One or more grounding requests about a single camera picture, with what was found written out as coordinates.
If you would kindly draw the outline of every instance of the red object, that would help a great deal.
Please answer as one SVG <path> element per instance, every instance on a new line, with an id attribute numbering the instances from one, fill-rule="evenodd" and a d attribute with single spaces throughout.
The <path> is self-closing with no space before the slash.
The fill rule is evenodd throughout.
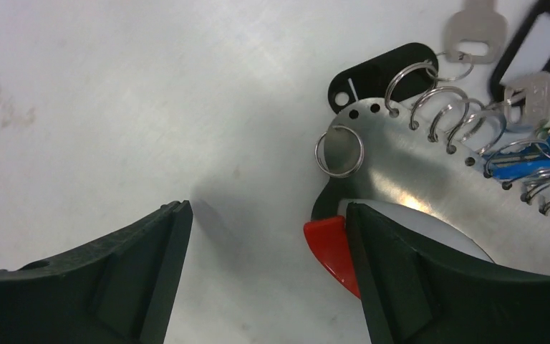
<path id="1" fill-rule="evenodd" d="M 307 222 L 304 225 L 304 237 L 326 270 L 345 288 L 361 298 L 349 251 L 347 231 L 344 229 L 344 216 Z"/>

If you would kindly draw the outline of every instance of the metal plate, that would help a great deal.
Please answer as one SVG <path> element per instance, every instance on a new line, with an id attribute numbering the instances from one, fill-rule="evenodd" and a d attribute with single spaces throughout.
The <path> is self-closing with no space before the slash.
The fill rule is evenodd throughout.
<path id="1" fill-rule="evenodd" d="M 381 111 L 373 113 L 374 104 Z M 421 118 L 416 117 L 417 130 L 409 129 L 410 112 L 397 103 L 395 107 L 400 115 L 391 118 L 383 99 L 360 100 L 332 121 L 360 134 L 365 161 L 349 178 L 329 181 L 315 203 L 314 219 L 336 212 L 342 199 L 401 204 L 463 232 L 496 264 L 550 275 L 550 218 L 539 213 L 536 202 L 529 206 L 520 201 L 518 187 L 505 191 L 496 180 L 484 178 L 483 159 L 464 145 L 456 143 L 457 151 L 450 155 L 443 141 L 430 143 L 428 124 Z M 354 110 L 359 115 L 351 119 Z M 333 171 L 347 168 L 359 153 L 357 147 L 351 135 L 330 130 L 324 140 L 327 165 Z M 467 167 L 467 157 L 476 166 Z"/>

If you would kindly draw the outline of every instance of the silver key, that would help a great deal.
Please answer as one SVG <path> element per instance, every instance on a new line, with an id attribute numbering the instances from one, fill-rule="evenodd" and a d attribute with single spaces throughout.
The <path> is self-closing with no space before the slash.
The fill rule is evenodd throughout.
<path id="1" fill-rule="evenodd" d="M 495 11 L 496 0 L 465 0 L 464 10 L 455 13 L 444 29 L 444 48 L 449 62 L 468 62 L 458 51 L 461 42 L 488 45 L 485 55 L 472 55 L 473 63 L 492 63 L 500 56 L 507 38 L 507 20 Z"/>
<path id="2" fill-rule="evenodd" d="M 503 106 L 510 131 L 532 131 L 547 122 L 550 116 L 550 74 L 538 72 L 512 80 L 506 84 L 504 99 L 511 99 L 517 92 L 525 94 L 525 105 L 519 119 L 512 118 L 511 106 Z"/>

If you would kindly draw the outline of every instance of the white table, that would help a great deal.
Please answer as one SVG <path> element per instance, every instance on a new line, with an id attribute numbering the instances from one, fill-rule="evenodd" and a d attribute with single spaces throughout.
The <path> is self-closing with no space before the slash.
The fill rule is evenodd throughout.
<path id="1" fill-rule="evenodd" d="M 529 1 L 501 1 L 513 33 Z M 368 343 L 302 225 L 338 72 L 460 0 L 0 1 L 0 269 L 195 212 L 167 343 Z M 457 66 L 443 64 L 454 72 Z M 486 98 L 493 66 L 461 86 Z"/>

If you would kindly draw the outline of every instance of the tag hole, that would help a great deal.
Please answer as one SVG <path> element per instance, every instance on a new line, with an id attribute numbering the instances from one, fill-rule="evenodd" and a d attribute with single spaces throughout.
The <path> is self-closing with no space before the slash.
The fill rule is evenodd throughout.
<path id="1" fill-rule="evenodd" d="M 349 95 L 345 92 L 338 92 L 334 96 L 334 102 L 338 106 L 345 106 L 346 104 L 349 104 Z"/>
<path id="2" fill-rule="evenodd" d="M 459 52 L 466 52 L 473 56 L 484 56 L 488 54 L 488 45 L 483 42 L 463 41 L 456 48 Z"/>

